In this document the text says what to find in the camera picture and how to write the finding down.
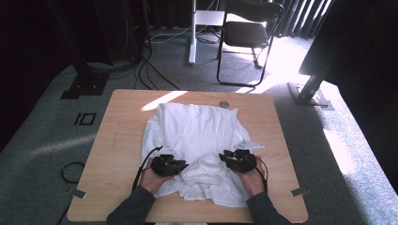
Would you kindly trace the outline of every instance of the gray carpet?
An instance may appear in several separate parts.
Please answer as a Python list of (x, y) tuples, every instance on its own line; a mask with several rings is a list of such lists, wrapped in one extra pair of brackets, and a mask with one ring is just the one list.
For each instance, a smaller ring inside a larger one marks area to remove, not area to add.
[[(198, 42), (196, 64), (189, 66), (189, 40), (176, 38), (153, 44), (149, 62), (181, 90), (273, 96), (298, 181), (310, 190), (304, 195), (310, 216), (304, 224), (397, 224), (398, 197), (336, 86), (324, 82), (321, 87), (334, 111), (296, 105), (287, 82), (305, 83), (308, 77), (295, 74), (297, 65), (286, 60), (290, 52), (284, 58), (278, 58), (275, 53), (275, 57), (269, 59), (269, 73), (254, 90), (220, 85), (215, 79), (217, 46)], [(240, 57), (225, 60), (224, 71), (231, 79), (249, 82), (260, 72), (250, 62), (243, 64)], [(277, 62), (281, 61), (283, 64), (278, 70)], [(143, 79), (150, 83), (145, 69)], [(159, 89), (175, 89), (151, 67), (148, 69)], [(86, 161), (115, 89), (146, 89), (139, 81), (135, 85), (134, 74), (138, 71), (136, 68), (114, 72), (101, 96), (80, 96), (74, 100), (60, 99), (76, 76), (73, 67), (67, 67), (54, 78), (0, 155), (0, 224), (56, 224), (60, 218), (62, 224), (75, 224), (62, 217), (76, 185), (62, 179), (61, 169), (74, 161)], [(79, 113), (95, 113), (93, 124), (76, 123)], [(71, 167), (69, 175), (78, 178), (80, 172), (81, 168)]]

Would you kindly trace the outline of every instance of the person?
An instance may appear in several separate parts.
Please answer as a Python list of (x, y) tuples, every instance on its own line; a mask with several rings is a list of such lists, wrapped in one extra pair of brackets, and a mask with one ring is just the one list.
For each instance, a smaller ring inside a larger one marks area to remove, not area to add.
[[(264, 175), (265, 171), (261, 168), (260, 163), (261, 158), (259, 156), (256, 157), (258, 158), (257, 168)], [(139, 185), (134, 189), (131, 195), (107, 217), (108, 225), (144, 224), (147, 214), (156, 201), (154, 194), (164, 182), (173, 178), (173, 176), (161, 177), (152, 170), (148, 170), (152, 160), (152, 157), (148, 160)], [(291, 224), (274, 208), (269, 196), (265, 192), (263, 178), (257, 170), (251, 170), (245, 173), (232, 172), (240, 178), (243, 186), (251, 196), (251, 198), (246, 201), (246, 204), (251, 212), (254, 225)]]

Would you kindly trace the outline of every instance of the sleeve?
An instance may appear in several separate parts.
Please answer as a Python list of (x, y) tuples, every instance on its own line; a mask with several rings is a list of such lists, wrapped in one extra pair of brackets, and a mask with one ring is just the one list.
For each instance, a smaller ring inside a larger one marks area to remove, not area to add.
[(149, 191), (137, 186), (131, 195), (107, 217), (106, 222), (108, 225), (144, 224), (155, 200)]
[(276, 211), (266, 192), (252, 196), (246, 201), (246, 204), (248, 204), (254, 225), (291, 224), (289, 220)]

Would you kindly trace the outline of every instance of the crumpled fabric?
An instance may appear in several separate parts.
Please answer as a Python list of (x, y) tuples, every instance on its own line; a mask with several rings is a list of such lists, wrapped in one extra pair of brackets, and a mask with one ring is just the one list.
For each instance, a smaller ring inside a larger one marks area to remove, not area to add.
[(157, 146), (190, 164), (165, 182), (156, 198), (178, 192), (185, 201), (210, 199), (217, 205), (247, 207), (249, 195), (240, 179), (219, 158), (223, 150), (249, 140), (237, 120), (237, 109), (162, 103), (146, 123), (142, 159)]

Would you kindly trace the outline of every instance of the wooden table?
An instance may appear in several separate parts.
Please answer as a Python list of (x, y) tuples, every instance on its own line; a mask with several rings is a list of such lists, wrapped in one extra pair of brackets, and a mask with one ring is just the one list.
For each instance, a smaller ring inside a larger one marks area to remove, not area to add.
[[(266, 148), (255, 149), (268, 166), (268, 195), (280, 214), (292, 222), (308, 219), (302, 196), (291, 190), (299, 182), (287, 149), (273, 100), (263, 94), (236, 94), (184, 91), (114, 91), (99, 127), (78, 189), (83, 199), (73, 197), (68, 219), (104, 221), (131, 192), (141, 165), (141, 146), (146, 121), (159, 103), (218, 106), (227, 101), (238, 108), (237, 118), (253, 142)], [(208, 201), (184, 201), (177, 193), (155, 201), (148, 222), (252, 222), (247, 208), (229, 208)]]

